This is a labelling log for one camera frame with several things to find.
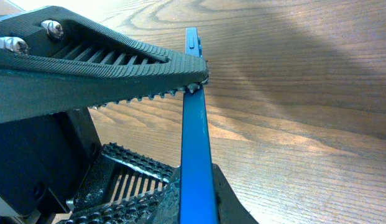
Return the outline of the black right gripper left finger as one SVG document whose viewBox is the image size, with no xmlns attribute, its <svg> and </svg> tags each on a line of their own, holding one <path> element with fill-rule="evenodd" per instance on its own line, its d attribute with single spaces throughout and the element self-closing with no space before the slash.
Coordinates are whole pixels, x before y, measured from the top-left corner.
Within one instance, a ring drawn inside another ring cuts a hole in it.
<svg viewBox="0 0 386 224">
<path fill-rule="evenodd" d="M 0 123 L 195 90 L 205 59 L 131 39 L 58 6 L 0 16 Z"/>
</svg>

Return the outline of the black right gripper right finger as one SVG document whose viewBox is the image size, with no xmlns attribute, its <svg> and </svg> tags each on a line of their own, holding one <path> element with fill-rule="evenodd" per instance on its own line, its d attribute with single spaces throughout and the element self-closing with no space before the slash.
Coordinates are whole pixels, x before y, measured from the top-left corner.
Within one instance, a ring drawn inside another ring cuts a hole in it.
<svg viewBox="0 0 386 224">
<path fill-rule="evenodd" d="M 255 223 L 219 166 L 182 157 L 172 167 L 116 143 L 99 161 L 62 223 Z"/>
</svg>

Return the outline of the blue Galaxy smartphone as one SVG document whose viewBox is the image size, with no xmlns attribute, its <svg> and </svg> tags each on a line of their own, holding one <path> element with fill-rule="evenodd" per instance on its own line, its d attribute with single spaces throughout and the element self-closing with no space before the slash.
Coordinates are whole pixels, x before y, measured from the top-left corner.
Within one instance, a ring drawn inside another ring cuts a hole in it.
<svg viewBox="0 0 386 224">
<path fill-rule="evenodd" d="M 219 222 L 203 84 L 183 95 L 179 223 Z"/>
</svg>

